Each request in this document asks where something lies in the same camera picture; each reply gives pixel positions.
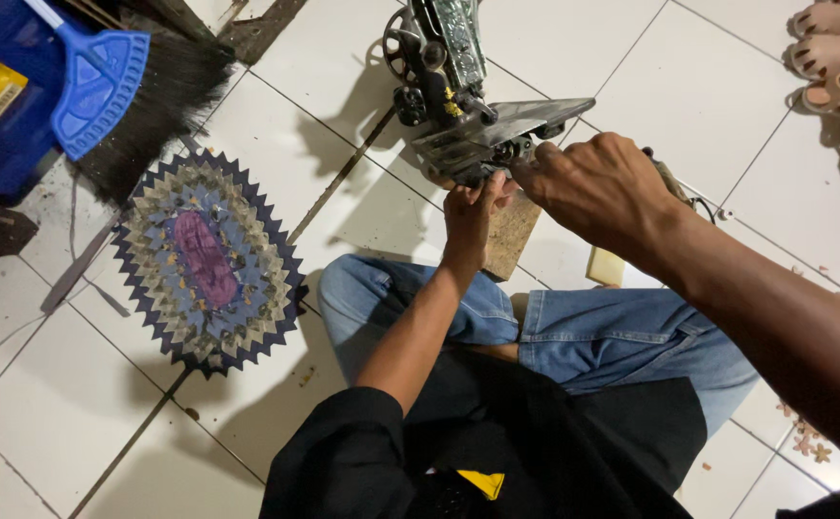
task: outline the wooden board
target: wooden board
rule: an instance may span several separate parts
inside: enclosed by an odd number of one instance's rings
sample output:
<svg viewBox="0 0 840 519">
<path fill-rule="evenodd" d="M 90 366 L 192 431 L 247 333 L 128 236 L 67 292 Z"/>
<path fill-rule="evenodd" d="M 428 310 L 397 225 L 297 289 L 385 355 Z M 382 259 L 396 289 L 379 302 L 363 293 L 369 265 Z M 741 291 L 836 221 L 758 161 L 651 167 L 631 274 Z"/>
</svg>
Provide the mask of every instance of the wooden board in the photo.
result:
<svg viewBox="0 0 840 519">
<path fill-rule="evenodd" d="M 541 207 L 519 190 L 513 204 L 491 219 L 487 264 L 483 269 L 496 281 L 509 281 L 540 215 Z"/>
</svg>

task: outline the knee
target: knee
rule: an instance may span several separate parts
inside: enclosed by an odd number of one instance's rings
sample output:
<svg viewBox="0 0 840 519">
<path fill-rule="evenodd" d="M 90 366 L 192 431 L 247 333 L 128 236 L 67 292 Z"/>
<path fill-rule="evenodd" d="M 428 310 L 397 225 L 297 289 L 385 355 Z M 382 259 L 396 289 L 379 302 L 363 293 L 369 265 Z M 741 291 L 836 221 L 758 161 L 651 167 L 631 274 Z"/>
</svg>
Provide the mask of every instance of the knee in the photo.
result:
<svg viewBox="0 0 840 519">
<path fill-rule="evenodd" d="M 358 273 L 364 267 L 365 259 L 356 254 L 344 254 L 334 259 L 320 275 L 317 296 L 323 300 L 346 297 L 346 293 L 353 291 L 353 284 L 359 280 Z"/>
</svg>

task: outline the patchwork mat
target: patchwork mat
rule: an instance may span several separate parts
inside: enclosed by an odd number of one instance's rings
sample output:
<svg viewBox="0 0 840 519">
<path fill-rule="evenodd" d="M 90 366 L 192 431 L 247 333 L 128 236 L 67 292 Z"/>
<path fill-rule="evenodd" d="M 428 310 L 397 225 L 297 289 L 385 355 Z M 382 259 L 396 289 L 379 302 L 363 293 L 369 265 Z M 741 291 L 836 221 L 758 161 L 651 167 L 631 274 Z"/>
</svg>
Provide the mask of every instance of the patchwork mat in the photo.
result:
<svg viewBox="0 0 840 519">
<path fill-rule="evenodd" d="M 142 177 L 113 241 L 161 352 L 206 378 L 295 329 L 301 260 L 257 189 L 224 154 L 174 156 Z"/>
</svg>

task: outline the black sewing machine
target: black sewing machine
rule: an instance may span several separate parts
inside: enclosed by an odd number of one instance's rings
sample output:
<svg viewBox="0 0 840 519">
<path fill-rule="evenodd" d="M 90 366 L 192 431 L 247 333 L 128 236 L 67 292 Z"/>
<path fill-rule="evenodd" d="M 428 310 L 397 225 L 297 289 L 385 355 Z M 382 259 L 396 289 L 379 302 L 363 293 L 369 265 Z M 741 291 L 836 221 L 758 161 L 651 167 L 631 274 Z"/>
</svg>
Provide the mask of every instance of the black sewing machine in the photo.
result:
<svg viewBox="0 0 840 519">
<path fill-rule="evenodd" d="M 561 135 L 593 98 L 487 104 L 478 0 L 408 0 L 385 29 L 385 60 L 402 87 L 394 104 L 402 124 L 431 123 L 413 141 L 434 172 L 478 185 L 516 157 L 529 157 L 532 136 Z"/>
</svg>

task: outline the sewing machine handwheel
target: sewing machine handwheel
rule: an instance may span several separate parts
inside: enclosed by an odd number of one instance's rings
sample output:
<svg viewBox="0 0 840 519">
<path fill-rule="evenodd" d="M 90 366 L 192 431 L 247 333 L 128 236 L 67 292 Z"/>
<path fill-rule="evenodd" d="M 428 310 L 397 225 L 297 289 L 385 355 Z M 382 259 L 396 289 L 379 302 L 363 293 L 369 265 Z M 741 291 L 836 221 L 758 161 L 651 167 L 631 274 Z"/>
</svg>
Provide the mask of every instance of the sewing machine handwheel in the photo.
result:
<svg viewBox="0 0 840 519">
<path fill-rule="evenodd" d="M 390 31 L 391 29 L 400 29 L 408 26 L 408 19 L 411 16 L 411 10 L 409 7 L 403 7 L 397 13 L 394 13 L 394 16 L 391 17 L 391 20 L 388 22 L 388 26 L 385 27 L 385 35 L 381 39 L 381 51 L 385 55 L 385 64 L 388 65 L 388 70 L 390 70 L 391 74 L 394 74 L 394 77 L 400 79 L 404 84 L 407 84 L 408 82 L 408 74 L 410 74 L 410 70 L 407 66 L 407 60 L 404 58 L 404 50 L 402 48 L 401 41 L 390 36 Z M 398 43 L 397 49 L 391 50 L 391 41 L 396 41 Z M 401 62 L 401 70 L 398 70 L 395 66 L 398 61 Z"/>
</svg>

